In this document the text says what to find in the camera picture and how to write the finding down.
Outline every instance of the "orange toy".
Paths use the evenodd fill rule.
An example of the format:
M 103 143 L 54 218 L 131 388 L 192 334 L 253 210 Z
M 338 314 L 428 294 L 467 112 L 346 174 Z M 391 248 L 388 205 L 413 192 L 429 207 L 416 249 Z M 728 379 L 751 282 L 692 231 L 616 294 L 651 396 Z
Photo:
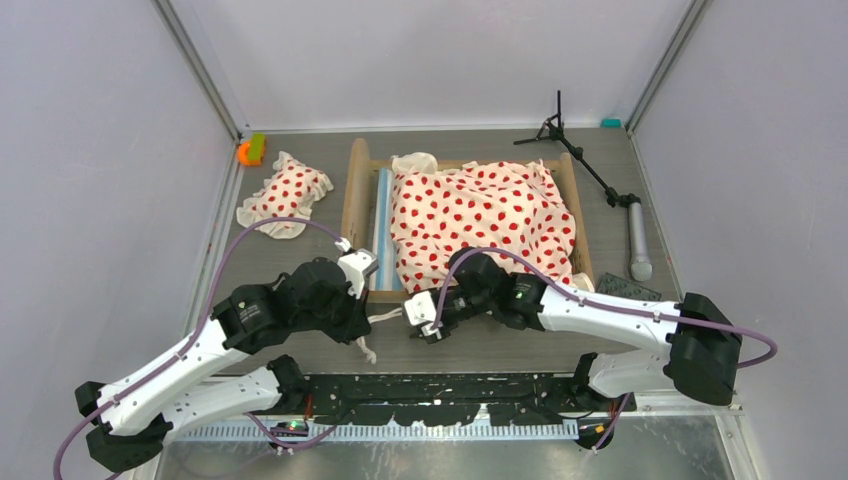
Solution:
M 265 156 L 265 134 L 255 133 L 250 140 L 239 145 L 236 157 L 246 167 L 262 165 Z

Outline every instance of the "white wall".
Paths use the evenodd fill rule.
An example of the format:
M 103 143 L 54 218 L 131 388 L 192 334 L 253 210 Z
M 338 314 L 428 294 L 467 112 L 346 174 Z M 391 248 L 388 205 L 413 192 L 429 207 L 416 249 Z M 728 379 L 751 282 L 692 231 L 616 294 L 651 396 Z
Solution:
M 175 3 L 262 130 L 626 120 L 689 0 Z
M 5 2 L 0 478 L 52 478 L 73 391 L 181 335 L 231 141 L 151 2 Z M 66 479 L 104 478 L 85 440 Z
M 637 133 L 684 289 L 781 346 L 737 385 L 775 479 L 848 465 L 848 4 L 813 3 L 714 2 Z

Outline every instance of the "white cable clip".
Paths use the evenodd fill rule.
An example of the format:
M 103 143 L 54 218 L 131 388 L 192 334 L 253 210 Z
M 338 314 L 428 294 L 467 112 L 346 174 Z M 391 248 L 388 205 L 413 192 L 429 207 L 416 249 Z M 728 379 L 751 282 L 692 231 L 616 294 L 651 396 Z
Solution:
M 347 253 L 350 251 L 351 248 L 353 248 L 353 244 L 350 243 L 350 240 L 344 237 L 342 237 L 342 239 L 338 242 L 334 242 L 334 244 L 336 245 L 336 248 L 338 248 L 339 251 L 342 253 Z

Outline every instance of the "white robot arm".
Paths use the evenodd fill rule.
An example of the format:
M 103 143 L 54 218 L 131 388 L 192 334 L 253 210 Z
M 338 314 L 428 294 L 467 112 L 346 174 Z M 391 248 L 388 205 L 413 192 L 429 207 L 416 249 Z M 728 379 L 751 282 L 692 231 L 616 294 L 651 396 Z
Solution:
M 704 296 L 687 294 L 681 303 L 643 302 L 558 283 L 575 300 L 535 275 L 506 274 L 484 254 L 469 257 L 455 278 L 458 286 L 448 289 L 441 325 L 436 324 L 438 290 L 420 292 L 404 303 L 404 317 L 428 343 L 449 336 L 459 321 L 488 312 L 515 329 L 585 333 L 635 347 L 617 355 L 583 355 L 575 371 L 583 388 L 575 397 L 587 410 L 628 392 L 671 388 L 711 405 L 731 402 L 741 338 L 663 319 L 686 316 L 730 325 Z
M 180 434 L 200 425 L 271 407 L 297 405 L 306 382 L 294 360 L 284 356 L 266 367 L 214 386 L 198 386 L 222 369 L 290 334 L 320 330 L 340 343 L 371 332 L 365 315 L 368 276 L 377 259 L 367 250 L 338 262 L 317 258 L 269 285 L 244 285 L 212 311 L 197 338 L 194 332 L 132 374 L 109 384 L 86 382 L 75 391 L 88 416 L 107 402 L 86 436 L 92 458 L 113 472 L 145 463 Z M 129 395 L 118 393 L 193 345 L 167 370 Z

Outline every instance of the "black tripod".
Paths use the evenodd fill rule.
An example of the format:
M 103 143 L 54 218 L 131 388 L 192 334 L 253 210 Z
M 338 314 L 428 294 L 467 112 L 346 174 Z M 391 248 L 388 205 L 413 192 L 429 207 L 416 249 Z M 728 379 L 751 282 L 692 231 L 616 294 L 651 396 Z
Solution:
M 545 129 L 548 129 L 547 135 L 542 135 L 545 133 Z M 615 191 L 614 188 L 607 185 L 607 183 L 595 172 L 595 169 L 592 168 L 586 160 L 583 159 L 583 147 L 575 147 L 565 138 L 565 131 L 562 127 L 562 93 L 557 90 L 557 113 L 556 115 L 550 116 L 542 122 L 542 128 L 539 129 L 539 133 L 536 134 L 533 138 L 528 138 L 526 140 L 518 140 L 512 142 L 513 145 L 523 145 L 525 143 L 533 143 L 533 142 L 541 142 L 542 140 L 551 140 L 553 142 L 559 141 L 565 148 L 568 150 L 568 153 L 574 157 L 575 160 L 582 163 L 586 170 L 595 177 L 595 180 L 604 187 L 604 194 L 607 196 L 607 204 L 610 207 L 615 207 L 616 205 L 620 207 L 629 207 L 633 202 L 641 202 L 639 197 L 636 195 L 629 193 L 627 195 L 619 195 L 618 192 Z
M 583 148 L 575 147 L 565 138 L 565 130 L 562 126 L 562 93 L 557 90 L 557 113 L 545 119 L 542 122 L 542 128 L 536 133 L 533 138 L 526 140 L 518 140 L 512 142 L 513 145 L 523 145 L 525 143 L 541 142 L 542 140 L 559 141 L 568 150 L 568 153 L 575 160 L 582 163 L 586 170 L 595 177 L 595 180 L 604 188 L 604 194 L 607 196 L 607 205 L 610 207 L 626 207 L 630 218 L 630 274 L 635 280 L 645 281 L 651 278 L 651 260 L 648 258 L 648 247 L 645 241 L 645 228 L 642 222 L 642 200 L 632 193 L 627 195 L 619 195 L 614 188 L 607 185 L 606 182 L 595 172 L 586 160 L 583 159 Z

